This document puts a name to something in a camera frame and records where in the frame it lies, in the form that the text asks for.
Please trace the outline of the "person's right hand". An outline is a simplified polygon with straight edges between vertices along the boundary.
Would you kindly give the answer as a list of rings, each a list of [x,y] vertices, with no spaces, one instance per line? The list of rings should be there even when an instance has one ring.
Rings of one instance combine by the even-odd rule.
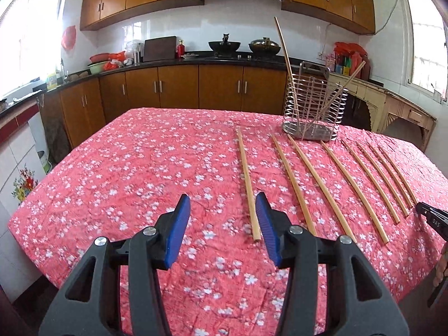
[[[447,277],[447,253],[443,253],[436,265],[433,286],[437,287]]]

